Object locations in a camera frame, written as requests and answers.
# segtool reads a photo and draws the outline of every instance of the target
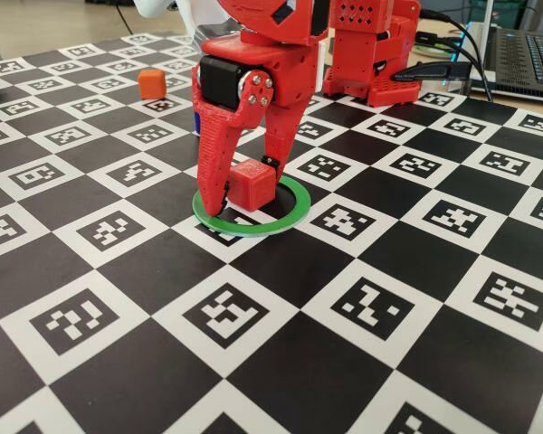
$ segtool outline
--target gray floor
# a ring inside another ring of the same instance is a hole
[[[121,10],[135,33],[185,32],[179,13],[148,19],[134,7]],[[4,59],[126,34],[114,6],[85,4],[84,0],[0,0],[0,55]]]

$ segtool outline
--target green circle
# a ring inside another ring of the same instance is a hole
[[[290,190],[296,198],[296,204],[288,214],[275,222],[239,224],[228,222],[217,216],[212,217],[205,211],[203,201],[201,200],[201,194],[198,191],[195,193],[195,196],[193,196],[193,212],[202,224],[225,235],[233,235],[234,237],[264,237],[266,235],[280,233],[295,226],[306,217],[310,210],[311,199],[306,187],[295,179],[289,178],[288,176],[282,176],[279,184]]]

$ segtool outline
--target small cube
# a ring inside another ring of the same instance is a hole
[[[162,99],[167,95],[165,72],[143,70],[138,75],[138,89],[142,99]]]
[[[275,198],[275,170],[251,158],[235,165],[229,172],[229,195],[232,203],[251,212]]]

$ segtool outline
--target checkerboard mat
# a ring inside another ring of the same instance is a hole
[[[543,116],[315,96],[310,214],[230,237],[191,209],[189,43],[0,64],[0,433],[543,433]]]

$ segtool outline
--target black cable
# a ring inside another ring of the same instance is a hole
[[[120,15],[120,19],[123,20],[123,23],[125,24],[125,27],[127,27],[127,30],[129,31],[129,34],[133,34],[132,30],[130,30],[129,25],[127,24],[127,20],[125,20],[125,17],[123,16],[123,13],[120,11],[119,5],[115,5],[117,8],[117,12]]]

